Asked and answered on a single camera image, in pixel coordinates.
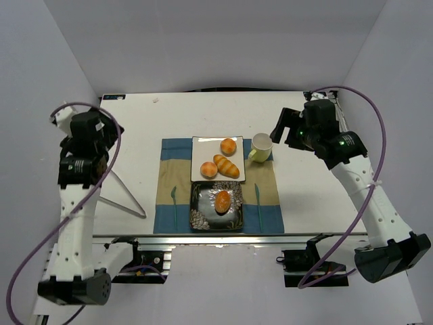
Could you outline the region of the oval bread roll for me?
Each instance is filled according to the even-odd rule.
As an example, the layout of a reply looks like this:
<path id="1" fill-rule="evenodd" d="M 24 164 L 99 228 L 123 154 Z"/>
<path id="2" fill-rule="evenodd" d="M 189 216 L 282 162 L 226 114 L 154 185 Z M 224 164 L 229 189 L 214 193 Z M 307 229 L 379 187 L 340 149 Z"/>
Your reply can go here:
<path id="1" fill-rule="evenodd" d="M 231 197 L 228 191 L 220 191 L 215 198 L 214 209 L 218 214 L 225 214 L 231 206 Z"/>

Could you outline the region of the metal tongs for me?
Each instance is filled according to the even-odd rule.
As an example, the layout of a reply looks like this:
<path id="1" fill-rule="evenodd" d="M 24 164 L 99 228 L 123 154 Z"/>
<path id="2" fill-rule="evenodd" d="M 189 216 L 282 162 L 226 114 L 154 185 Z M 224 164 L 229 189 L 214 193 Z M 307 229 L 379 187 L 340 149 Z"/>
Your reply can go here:
<path id="1" fill-rule="evenodd" d="M 127 194 L 127 196 L 131 199 L 131 201 L 134 203 L 134 205 L 139 209 L 139 212 L 130 209 L 122 204 L 119 204 L 117 202 L 114 202 L 113 200 L 110 200 L 108 198 L 105 198 L 103 196 L 100 196 L 98 198 L 99 202 L 102 202 L 104 204 L 107 204 L 111 207 L 114 207 L 115 209 L 124 211 L 125 213 L 128 213 L 134 217 L 138 217 L 139 219 L 146 219 L 147 214 L 142 205 L 139 203 L 139 201 L 136 199 L 136 197 L 133 195 L 133 193 L 130 191 L 130 189 L 127 187 L 127 185 L 124 183 L 124 181 L 120 178 L 120 176 L 112 169 L 110 171 L 110 174 L 112 177 L 117 181 L 117 183 L 120 185 L 120 187 L 124 190 L 124 192 Z"/>

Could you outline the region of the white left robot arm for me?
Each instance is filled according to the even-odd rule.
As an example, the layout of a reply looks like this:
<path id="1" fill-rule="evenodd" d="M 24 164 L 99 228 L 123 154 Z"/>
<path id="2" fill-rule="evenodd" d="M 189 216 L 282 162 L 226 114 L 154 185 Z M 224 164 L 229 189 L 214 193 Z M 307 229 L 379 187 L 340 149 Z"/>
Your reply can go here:
<path id="1" fill-rule="evenodd" d="M 133 240 L 115 240 L 93 258 L 93 226 L 101 186 L 111 171 L 123 132 L 114 117 L 89 106 L 77 112 L 64 104 L 50 116 L 66 137 L 62 140 L 58 185 L 61 214 L 53 267 L 39 282 L 40 297 L 57 305 L 105 305 L 112 279 L 133 261 Z"/>

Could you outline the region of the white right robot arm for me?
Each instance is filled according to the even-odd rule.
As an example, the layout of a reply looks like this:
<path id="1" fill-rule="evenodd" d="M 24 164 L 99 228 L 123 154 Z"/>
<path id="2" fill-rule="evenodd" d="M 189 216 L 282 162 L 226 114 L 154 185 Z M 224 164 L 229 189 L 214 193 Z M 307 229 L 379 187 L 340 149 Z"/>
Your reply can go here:
<path id="1" fill-rule="evenodd" d="M 312 267 L 299 288 L 318 283 L 309 278 L 327 259 L 356 269 L 376 283 L 412 268 L 430 249 L 426 234 L 416 234 L 397 213 L 378 180 L 367 148 L 353 131 L 341 131 L 336 107 L 330 100 L 313 100 L 302 111 L 283 108 L 271 132 L 273 143 L 281 141 L 297 150 L 313 152 L 342 184 L 357 210 L 357 216 L 341 237 L 319 234 L 310 239 L 303 259 Z"/>

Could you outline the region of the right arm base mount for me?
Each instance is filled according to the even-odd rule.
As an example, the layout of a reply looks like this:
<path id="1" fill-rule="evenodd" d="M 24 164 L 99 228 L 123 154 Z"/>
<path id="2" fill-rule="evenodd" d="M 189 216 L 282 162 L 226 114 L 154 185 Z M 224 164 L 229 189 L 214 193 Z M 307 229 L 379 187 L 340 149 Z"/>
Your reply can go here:
<path id="1" fill-rule="evenodd" d="M 306 244 L 301 249 L 284 249 L 275 261 L 283 267 L 283 278 L 286 288 L 296 288 L 303 276 L 320 259 L 318 252 L 310 245 Z M 348 287 L 348 270 L 346 266 L 333 261 L 324 262 L 311 276 L 306 283 L 318 280 L 322 276 L 338 270 L 331 277 L 314 284 L 313 287 Z"/>

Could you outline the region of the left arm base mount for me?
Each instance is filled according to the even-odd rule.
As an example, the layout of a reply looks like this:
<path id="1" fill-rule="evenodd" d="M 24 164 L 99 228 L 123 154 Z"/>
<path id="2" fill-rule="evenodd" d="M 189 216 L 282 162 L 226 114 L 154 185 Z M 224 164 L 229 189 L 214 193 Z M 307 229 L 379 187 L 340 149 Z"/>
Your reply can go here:
<path id="1" fill-rule="evenodd" d="M 137 238 L 119 237 L 104 244 L 106 251 L 113 244 L 128 244 L 133 258 L 112 279 L 115 284 L 164 284 L 171 263 L 171 248 L 150 248 L 140 244 Z"/>

